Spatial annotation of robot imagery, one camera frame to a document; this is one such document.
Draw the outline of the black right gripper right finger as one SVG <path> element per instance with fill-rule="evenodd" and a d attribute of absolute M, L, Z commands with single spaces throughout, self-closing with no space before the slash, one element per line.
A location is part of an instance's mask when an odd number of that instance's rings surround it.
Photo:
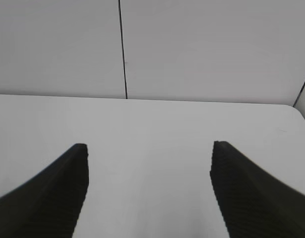
<path fill-rule="evenodd" d="M 229 237 L 305 238 L 305 195 L 230 143 L 214 142 L 210 178 Z"/>

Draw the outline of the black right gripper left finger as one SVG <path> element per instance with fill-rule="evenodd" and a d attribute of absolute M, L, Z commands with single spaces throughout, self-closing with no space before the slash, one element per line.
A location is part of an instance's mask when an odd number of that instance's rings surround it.
<path fill-rule="evenodd" d="M 88 186 L 88 148 L 77 143 L 0 197 L 0 238 L 71 238 Z"/>

